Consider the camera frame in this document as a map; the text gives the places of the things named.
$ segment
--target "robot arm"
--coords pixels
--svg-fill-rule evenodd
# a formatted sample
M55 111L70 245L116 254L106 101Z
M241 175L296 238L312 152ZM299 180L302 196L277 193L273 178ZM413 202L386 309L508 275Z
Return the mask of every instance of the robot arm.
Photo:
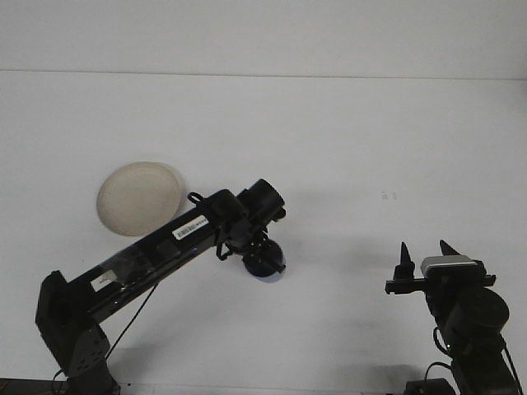
M413 278L414 264L406 245L394 279L386 282L386 293L424 292L428 308L452 359L451 370L461 395L517 395L519 384L507 368L501 352L501 336L509 309L505 301L487 287L489 276L483 262L471 259L441 241L442 256L426 258L423 278ZM454 393L444 379L409 382L405 395Z
M238 196L223 189L208 198L191 193L189 199L194 209L76 279L66 282L59 271L44 279L35 321L68 376L68 393L119 393L99 324L205 250L216 247L220 259L242 255L259 277L284 270L281 249L267 237L268 223L285 216L284 201L266 181Z

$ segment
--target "cable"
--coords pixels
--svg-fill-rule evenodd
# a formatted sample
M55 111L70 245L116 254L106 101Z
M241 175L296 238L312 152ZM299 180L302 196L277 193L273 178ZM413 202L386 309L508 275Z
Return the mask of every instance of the cable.
M514 363L512 362L511 353L509 352L509 349L507 348L506 345L503 348L503 350L505 351L505 355L507 356L507 359L509 360L509 365L511 366L512 375L514 376L514 380L516 381L516 385L518 386L518 392L520 393L520 395L524 395L524 390L521 387L520 378L518 377L518 373L516 372L516 368L514 366Z
M62 393L62 390L63 390L63 384L64 382L61 381L60 382L60 385L58 386L58 392L55 391L55 380L57 379L57 377L63 372L63 370L59 370L57 373L55 373L55 376L53 376L53 380L51 380L51 393L53 395L59 395Z
M448 369L448 370L450 370L450 371L452 370L452 368L450 367L450 365L447 365L447 364L445 364L445 363L443 363L443 362L439 362L439 361L438 361L438 362L432 362L432 363L428 366L428 368L427 368L427 372L425 373L425 381L428 380L428 372L429 372L430 369L431 369L432 367L434 367L434 366L441 366L441 367L443 367L443 368L445 368L445 369Z
M123 331L121 332L121 334L119 335L119 337L117 338L117 340L115 341L114 345L112 346L112 348L110 348L110 351L108 351L108 354L106 354L106 357L105 359L108 360L108 357L110 356L110 354L112 353L112 351L114 350L114 348L117 346L117 344L120 342L121 338L123 337L123 335L126 333L126 331L128 331L128 328L130 328L130 326L133 324L133 321L135 321L135 318L138 317L139 313L141 313L141 310L143 307L145 307L145 304L148 302L148 300L150 299L150 296L152 296L152 294L154 293L154 290L156 290L157 286L159 285L159 283L155 284L152 289L150 290L150 293L148 294L148 296L145 298L145 300L141 303L141 306L139 306L139 309L138 311L134 314L134 316L132 317L132 319L130 320L130 322L128 323L128 325L123 329Z
M437 347L437 350L441 351L443 354L445 354L446 356L450 356L449 353L448 353L448 350L446 348L444 348L440 343L439 343L439 337L437 336L437 333L439 332L439 328L438 327L435 327L434 328L434 343L436 343L436 347Z

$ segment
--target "label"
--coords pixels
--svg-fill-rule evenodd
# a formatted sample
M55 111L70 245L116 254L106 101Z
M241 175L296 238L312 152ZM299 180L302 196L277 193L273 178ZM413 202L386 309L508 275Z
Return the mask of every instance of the label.
M117 279L117 276L115 275L114 271L109 270L107 272L102 273L95 280L91 280L91 286L93 287L93 290L95 292L98 292L99 290L102 290L105 286L111 284L115 279Z
M208 219L205 218L205 216L197 216L191 220L191 222L187 222L178 229L174 230L172 234L177 240L182 240L199 228L203 228L206 224L208 224Z

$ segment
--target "white wall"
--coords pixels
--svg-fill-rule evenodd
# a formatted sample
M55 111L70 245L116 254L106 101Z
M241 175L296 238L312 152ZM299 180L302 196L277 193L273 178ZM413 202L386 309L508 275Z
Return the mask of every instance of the white wall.
M0 2L0 68L526 78L524 0Z

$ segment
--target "plastic lid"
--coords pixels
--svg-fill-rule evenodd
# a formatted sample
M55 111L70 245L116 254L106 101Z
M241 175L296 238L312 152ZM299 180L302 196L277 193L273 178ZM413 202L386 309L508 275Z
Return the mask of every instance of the plastic lid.
M182 195L183 184L170 166L135 162L116 170L100 187L97 214L119 235L147 235L175 217Z

